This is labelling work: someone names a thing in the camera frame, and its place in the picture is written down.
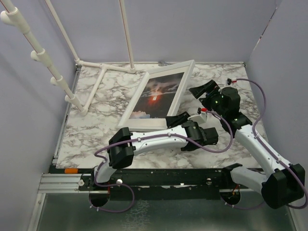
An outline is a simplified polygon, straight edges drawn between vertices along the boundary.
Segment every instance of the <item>glass surface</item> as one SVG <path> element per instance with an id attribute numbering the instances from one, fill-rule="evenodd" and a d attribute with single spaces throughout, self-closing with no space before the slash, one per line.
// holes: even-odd
<path id="1" fill-rule="evenodd" d="M 255 192 L 243 192 L 241 206 L 262 201 Z M 108 202 L 121 209 L 128 201 Z M 49 194 L 40 218 L 39 231 L 295 231 L 289 209 L 267 205 L 249 211 L 225 206 L 220 200 L 137 201 L 124 213 L 112 214 L 91 208 L 86 194 Z"/>
<path id="2" fill-rule="evenodd" d="M 184 72 L 149 79 L 130 119 L 165 118 Z"/>

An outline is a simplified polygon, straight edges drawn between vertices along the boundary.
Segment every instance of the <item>white marble tabletop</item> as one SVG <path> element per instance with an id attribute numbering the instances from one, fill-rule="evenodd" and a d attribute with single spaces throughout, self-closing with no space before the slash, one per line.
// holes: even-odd
<path id="1" fill-rule="evenodd" d="M 157 64 L 137 64 L 136 74 L 118 71 L 107 71 L 94 96 L 89 112 L 81 116 L 74 106 L 70 110 L 64 132 L 57 168 L 92 168 L 102 160 L 94 156 L 94 152 L 108 145 L 109 139 L 117 132 L 115 128 L 125 111 L 138 83 L 146 70 L 157 68 Z M 88 98 L 99 69 L 82 67 L 77 83 L 76 95 L 82 102 Z M 247 78 L 243 64 L 197 64 L 188 83 L 188 88 L 197 87 L 213 79 L 218 84 L 225 84 L 227 78 Z M 235 84 L 241 96 L 241 111 L 253 122 L 259 112 L 247 81 Z M 179 114 L 187 111 L 193 115 L 202 107 L 188 90 L 182 98 Z M 208 116 L 204 128 L 216 127 L 219 134 L 217 145 L 209 145 L 212 149 L 223 149 L 229 143 L 230 136 L 221 127 L 218 119 Z M 257 130 L 264 136 L 261 123 Z M 234 163 L 245 167 L 259 167 L 256 160 L 238 142 L 221 154 L 208 153 L 204 150 L 181 152 L 180 149 L 162 149 L 135 156 L 129 168 L 217 168 Z"/>

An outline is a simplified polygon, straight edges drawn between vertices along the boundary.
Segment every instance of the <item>gray floor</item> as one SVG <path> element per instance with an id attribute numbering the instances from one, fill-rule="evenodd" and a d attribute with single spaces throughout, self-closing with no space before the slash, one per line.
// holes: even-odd
<path id="1" fill-rule="evenodd" d="M 241 206 L 261 202 L 255 192 L 245 192 Z M 124 208 L 129 202 L 109 202 L 108 208 Z M 287 207 L 264 206 L 240 211 L 220 200 L 137 201 L 121 214 L 89 208 L 85 194 L 50 194 L 45 200 L 38 231 L 295 231 Z"/>

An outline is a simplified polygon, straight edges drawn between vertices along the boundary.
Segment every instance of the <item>pvc pipe frame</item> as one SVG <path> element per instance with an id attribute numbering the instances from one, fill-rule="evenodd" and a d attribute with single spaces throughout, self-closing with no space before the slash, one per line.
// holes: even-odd
<path id="1" fill-rule="evenodd" d="M 101 69 L 101 72 L 92 88 L 92 91 L 83 106 L 83 108 L 88 111 L 89 106 L 93 100 L 93 97 L 95 95 L 95 92 L 97 91 L 97 88 L 107 70 L 115 70 L 115 71 L 123 71 L 123 72 L 128 72 L 134 74 L 136 72 L 135 65 L 134 65 L 134 60 L 133 60 L 133 55 L 132 55 L 132 48 L 131 48 L 131 43 L 130 43 L 130 36 L 129 36 L 129 31 L 128 31 L 128 22 L 127 22 L 127 16 L 126 16 L 126 10 L 125 10 L 125 5 L 124 5 L 124 0 L 119 0 L 120 3 L 120 9 L 121 9 L 121 15 L 122 15 L 122 20 L 123 20 L 123 26 L 124 26 L 124 31 L 125 31 L 125 38 L 127 42 L 127 47 L 128 47 L 128 55 L 129 55 L 129 62 L 130 62 L 130 68 L 125 68 L 125 67 L 120 67 L 120 66 L 114 66 L 110 64 L 99 64 L 99 63 L 91 63 L 91 62 L 85 62 L 83 60 L 80 60 L 80 58 L 77 55 L 76 50 L 73 47 L 73 44 L 71 40 L 69 39 L 67 32 L 65 31 L 63 24 L 61 23 L 61 20 L 55 11 L 52 3 L 50 0 L 45 0 L 47 7 L 49 8 L 53 18 L 55 19 L 69 49 L 71 50 L 73 57 L 75 59 L 75 62 L 77 65 L 82 65 L 82 66 L 90 66 L 90 67 L 97 67 Z"/>
<path id="2" fill-rule="evenodd" d="M 0 0 L 2 5 L 5 8 L 5 11 L 1 12 L 0 18 L 1 21 L 3 21 L 7 25 L 15 26 L 17 27 L 24 35 L 24 37 L 28 40 L 34 51 L 31 53 L 31 58 L 33 60 L 41 62 L 44 66 L 48 68 L 48 70 L 52 74 L 51 83 L 59 86 L 64 92 L 66 93 L 65 101 L 70 102 L 71 104 L 75 105 L 78 110 L 80 111 L 81 115 L 86 115 L 89 109 L 89 106 L 93 100 L 93 97 L 97 91 L 97 88 L 106 72 L 106 70 L 116 70 L 116 71 L 123 71 L 128 73 L 135 73 L 135 66 L 133 62 L 133 56 L 132 56 L 132 50 L 131 50 L 131 44 L 130 44 L 130 38 L 129 38 L 129 32 L 128 32 L 128 26 L 127 26 L 127 18 L 126 18 L 126 12 L 125 12 L 125 6 L 124 6 L 124 0 L 120 0 L 120 8 L 122 12 L 122 19 L 124 24 L 124 30 L 125 30 L 125 36 L 126 41 L 128 45 L 128 53 L 129 53 L 129 60 L 130 60 L 130 68 L 124 68 L 120 66 L 114 66 L 110 64 L 98 64 L 98 63 L 90 63 L 85 62 L 79 59 L 53 5 L 51 4 L 50 0 L 45 0 L 50 12 L 52 13 L 61 33 L 64 36 L 64 39 L 69 46 L 75 62 L 77 65 L 83 65 L 83 66 L 92 66 L 92 67 L 98 67 L 101 69 L 101 72 L 93 86 L 93 89 L 85 103 L 84 106 L 81 105 L 79 99 L 76 97 L 76 95 L 70 90 L 68 87 L 67 82 L 63 78 L 62 75 L 60 75 L 58 69 L 53 65 L 53 62 L 50 58 L 50 56 L 47 54 L 45 49 L 42 48 L 40 43 L 37 41 L 35 36 L 32 34 L 30 30 L 30 26 L 20 13 L 20 11 L 13 5 L 11 0 Z"/>

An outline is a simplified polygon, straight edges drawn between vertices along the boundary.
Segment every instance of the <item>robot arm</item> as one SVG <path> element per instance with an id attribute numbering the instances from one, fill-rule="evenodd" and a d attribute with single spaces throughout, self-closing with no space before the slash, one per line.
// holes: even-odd
<path id="1" fill-rule="evenodd" d="M 205 93 L 205 98 L 199 101 L 208 110 L 213 110 L 221 115 L 231 126 L 233 137 L 241 143 L 257 160 L 265 175 L 253 172 L 242 165 L 235 164 L 226 169 L 233 182 L 262 194 L 265 202 L 272 208 L 279 208 L 304 196 L 304 192 L 291 173 L 281 165 L 281 162 L 290 167 L 301 182 L 305 182 L 305 170 L 300 164 L 292 165 L 288 160 L 279 155 L 257 132 L 258 138 L 279 161 L 266 150 L 253 133 L 252 122 L 240 110 L 240 95 L 232 87 L 220 89 L 213 80 L 191 88 L 190 92 L 199 98 Z M 224 123 L 223 128 L 229 132 Z"/>
<path id="2" fill-rule="evenodd" d="M 205 113 L 201 114 L 201 116 L 191 116 L 189 119 L 190 120 L 184 122 L 182 125 L 160 131 L 130 132 L 128 128 L 120 129 L 111 138 L 109 144 L 125 140 L 137 141 L 115 146 L 107 151 L 107 162 L 99 170 L 97 168 L 94 170 L 97 182 L 105 183 L 117 169 L 130 166 L 135 155 L 159 148 L 176 147 L 181 148 L 182 151 L 193 151 L 198 148 L 194 144 L 188 143 L 185 139 L 171 136 L 171 134 L 178 134 L 190 138 L 202 146 L 216 144 L 218 142 L 218 134 L 215 128 L 203 129 L 195 122 L 201 122 L 202 120 L 205 122 Z"/>

